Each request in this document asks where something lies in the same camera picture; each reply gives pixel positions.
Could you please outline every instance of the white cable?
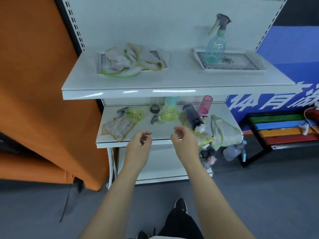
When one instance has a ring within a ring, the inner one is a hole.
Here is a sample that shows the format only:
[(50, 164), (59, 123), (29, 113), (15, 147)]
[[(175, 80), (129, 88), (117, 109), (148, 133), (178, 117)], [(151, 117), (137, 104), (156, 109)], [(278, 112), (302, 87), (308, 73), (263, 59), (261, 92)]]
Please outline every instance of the white cable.
[(303, 116), (305, 117), (307, 123), (309, 123), (309, 125), (311, 126), (311, 128), (314, 129), (315, 132), (319, 134), (319, 131), (318, 131), (317, 129), (315, 129), (315, 128), (311, 125), (311, 123), (309, 122), (308, 118), (306, 117), (306, 111), (312, 110), (312, 109), (315, 109), (315, 108), (316, 108), (315, 106), (314, 106), (314, 107), (309, 107), (309, 108), (307, 108), (307, 109), (304, 111)]

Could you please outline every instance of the blue wall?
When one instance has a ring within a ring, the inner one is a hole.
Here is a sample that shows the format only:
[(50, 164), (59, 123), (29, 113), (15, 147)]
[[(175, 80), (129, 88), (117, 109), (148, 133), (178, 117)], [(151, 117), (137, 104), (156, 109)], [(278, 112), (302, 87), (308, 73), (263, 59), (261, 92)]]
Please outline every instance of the blue wall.
[(295, 110), (319, 100), (319, 27), (273, 26), (258, 53), (302, 87), (299, 94), (230, 95), (237, 122), (250, 112)]

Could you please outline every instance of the person's left hand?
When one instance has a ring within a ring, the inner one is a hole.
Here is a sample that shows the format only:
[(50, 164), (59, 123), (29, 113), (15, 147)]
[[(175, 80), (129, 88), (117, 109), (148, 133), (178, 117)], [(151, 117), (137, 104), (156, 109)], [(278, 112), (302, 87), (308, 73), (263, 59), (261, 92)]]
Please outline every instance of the person's left hand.
[(150, 154), (151, 134), (150, 131), (139, 131), (130, 139), (126, 146), (123, 168), (134, 169), (138, 174), (142, 171)]

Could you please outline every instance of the black shoe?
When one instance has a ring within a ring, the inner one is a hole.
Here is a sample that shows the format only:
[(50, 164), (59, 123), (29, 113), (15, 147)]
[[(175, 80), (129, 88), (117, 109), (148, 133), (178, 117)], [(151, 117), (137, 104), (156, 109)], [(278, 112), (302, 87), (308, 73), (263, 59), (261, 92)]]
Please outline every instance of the black shoe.
[(181, 209), (187, 214), (187, 205), (183, 198), (177, 199), (175, 202), (174, 208)]
[(136, 239), (149, 239), (149, 237), (150, 236), (146, 233), (146, 231), (140, 231)]

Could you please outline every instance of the pink cup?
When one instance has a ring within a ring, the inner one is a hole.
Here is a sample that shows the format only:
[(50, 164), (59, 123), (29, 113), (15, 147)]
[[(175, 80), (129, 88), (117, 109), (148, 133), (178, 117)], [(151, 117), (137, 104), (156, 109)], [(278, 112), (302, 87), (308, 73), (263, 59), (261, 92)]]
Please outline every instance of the pink cup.
[(213, 102), (213, 97), (204, 96), (200, 104), (200, 107), (198, 109), (198, 113), (200, 115), (207, 115), (209, 113), (209, 109), (211, 108), (212, 102)]

